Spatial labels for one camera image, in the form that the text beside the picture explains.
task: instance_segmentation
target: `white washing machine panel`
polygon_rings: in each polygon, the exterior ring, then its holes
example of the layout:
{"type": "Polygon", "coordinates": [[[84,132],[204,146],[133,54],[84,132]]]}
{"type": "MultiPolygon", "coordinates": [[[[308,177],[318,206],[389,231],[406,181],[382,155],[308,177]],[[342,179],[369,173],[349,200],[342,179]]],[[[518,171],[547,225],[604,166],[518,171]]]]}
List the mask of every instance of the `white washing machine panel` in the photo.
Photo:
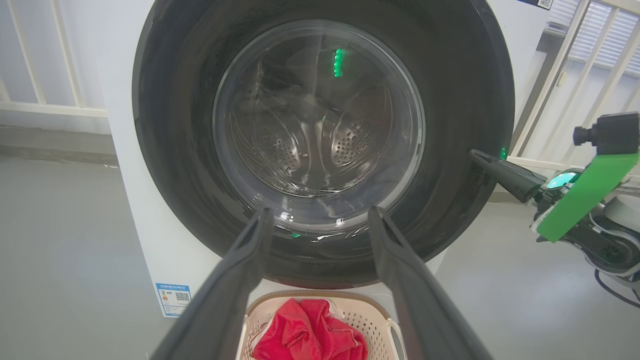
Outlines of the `white washing machine panel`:
{"type": "MultiPolygon", "coordinates": [[[[502,28],[513,66],[515,88],[519,89],[547,22],[548,11],[517,0],[488,2],[502,28]]],[[[132,70],[139,36],[152,5],[153,0],[90,0],[82,6],[86,15],[93,19],[90,31],[96,39],[94,50],[113,141],[151,275],[149,286],[156,292],[162,309],[156,283],[186,285],[193,295],[220,257],[196,239],[167,206],[138,145],[132,115],[132,70]]],[[[444,256],[445,252],[442,252],[428,263],[431,271],[437,270],[444,256]]],[[[249,301],[265,293],[289,288],[262,281],[249,301]]],[[[383,284],[352,291],[371,296],[397,319],[390,291],[383,284]]]]}

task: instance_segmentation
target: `qr code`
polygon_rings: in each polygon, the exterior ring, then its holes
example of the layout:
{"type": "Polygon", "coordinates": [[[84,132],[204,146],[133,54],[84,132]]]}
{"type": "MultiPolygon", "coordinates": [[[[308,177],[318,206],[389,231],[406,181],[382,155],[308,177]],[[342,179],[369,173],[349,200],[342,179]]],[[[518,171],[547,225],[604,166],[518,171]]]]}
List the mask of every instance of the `qr code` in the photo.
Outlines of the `qr code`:
{"type": "Polygon", "coordinates": [[[189,301],[189,293],[179,293],[179,292],[175,292],[175,298],[178,301],[189,301]]]}
{"type": "Polygon", "coordinates": [[[549,10],[551,9],[551,3],[553,3],[553,1],[554,0],[538,0],[538,6],[549,10]]]}

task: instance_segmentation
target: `stainless steel drum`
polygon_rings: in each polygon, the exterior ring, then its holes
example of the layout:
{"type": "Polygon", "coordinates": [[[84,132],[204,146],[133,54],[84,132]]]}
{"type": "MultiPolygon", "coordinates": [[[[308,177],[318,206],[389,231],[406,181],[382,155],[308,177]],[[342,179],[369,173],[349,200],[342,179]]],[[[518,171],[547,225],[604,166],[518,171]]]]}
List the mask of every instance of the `stainless steel drum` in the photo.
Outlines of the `stainless steel drum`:
{"type": "Polygon", "coordinates": [[[234,59],[214,102],[222,164],[255,208],[297,231],[357,230],[420,161],[424,114],[399,59],[372,36],[292,22],[234,59]]]}

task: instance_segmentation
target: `concrete floor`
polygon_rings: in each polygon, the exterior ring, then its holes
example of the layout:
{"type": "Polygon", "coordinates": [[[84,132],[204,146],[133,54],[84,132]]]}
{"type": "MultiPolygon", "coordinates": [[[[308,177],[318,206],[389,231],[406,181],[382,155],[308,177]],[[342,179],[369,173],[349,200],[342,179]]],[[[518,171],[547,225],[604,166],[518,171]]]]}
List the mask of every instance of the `concrete floor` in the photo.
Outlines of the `concrete floor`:
{"type": "Polygon", "coordinates": [[[158,311],[120,171],[0,157],[0,359],[147,359],[158,311]]]}
{"type": "Polygon", "coordinates": [[[436,277],[473,330],[496,359],[640,358],[640,310],[572,246],[536,243],[533,214],[487,204],[448,248],[436,277]]]}
{"type": "MultiPolygon", "coordinates": [[[[436,277],[496,359],[638,358],[640,311],[532,209],[487,204],[436,277]]],[[[117,168],[0,158],[0,358],[146,359],[160,315],[117,168]]]]}

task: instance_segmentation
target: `green indicator light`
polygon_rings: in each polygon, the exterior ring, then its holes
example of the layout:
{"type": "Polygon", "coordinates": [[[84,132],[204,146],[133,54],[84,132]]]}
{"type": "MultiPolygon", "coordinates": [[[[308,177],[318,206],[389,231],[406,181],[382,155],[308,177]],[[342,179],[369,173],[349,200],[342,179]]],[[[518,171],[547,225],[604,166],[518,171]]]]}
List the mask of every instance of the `green indicator light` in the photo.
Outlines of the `green indicator light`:
{"type": "Polygon", "coordinates": [[[342,63],[344,62],[344,50],[337,49],[333,55],[333,76],[339,78],[342,76],[342,63]]]}

